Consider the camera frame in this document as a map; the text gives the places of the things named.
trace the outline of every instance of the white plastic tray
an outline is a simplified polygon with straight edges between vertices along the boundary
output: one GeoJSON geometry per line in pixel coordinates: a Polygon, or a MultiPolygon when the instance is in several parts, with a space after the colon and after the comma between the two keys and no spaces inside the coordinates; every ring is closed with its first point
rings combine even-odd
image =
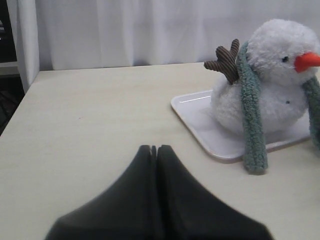
{"type": "MultiPolygon", "coordinates": [[[[229,132],[215,120],[210,104],[211,94],[209,90],[176,96],[171,100],[171,106],[209,155],[224,162],[234,162],[245,152],[244,139],[229,132]]],[[[271,152],[309,138],[309,115],[306,111],[293,126],[266,135],[266,149],[271,152]]]]}

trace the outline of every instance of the curtain fold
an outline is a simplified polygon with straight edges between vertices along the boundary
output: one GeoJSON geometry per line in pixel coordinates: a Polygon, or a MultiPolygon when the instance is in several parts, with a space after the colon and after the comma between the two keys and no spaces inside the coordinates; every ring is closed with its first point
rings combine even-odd
{"type": "Polygon", "coordinates": [[[7,0],[27,90],[39,70],[214,60],[272,18],[320,34],[318,0],[7,0]]]}

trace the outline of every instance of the corduroy antler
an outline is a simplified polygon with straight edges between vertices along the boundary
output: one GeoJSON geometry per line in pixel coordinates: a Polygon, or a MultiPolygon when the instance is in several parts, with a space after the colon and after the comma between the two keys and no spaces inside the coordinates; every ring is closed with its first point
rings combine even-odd
{"type": "Polygon", "coordinates": [[[239,40],[235,39],[231,43],[230,51],[223,46],[217,47],[215,54],[216,61],[205,61],[204,67],[208,70],[220,72],[225,75],[228,82],[232,85],[239,79],[236,57],[239,51],[239,40]]]}

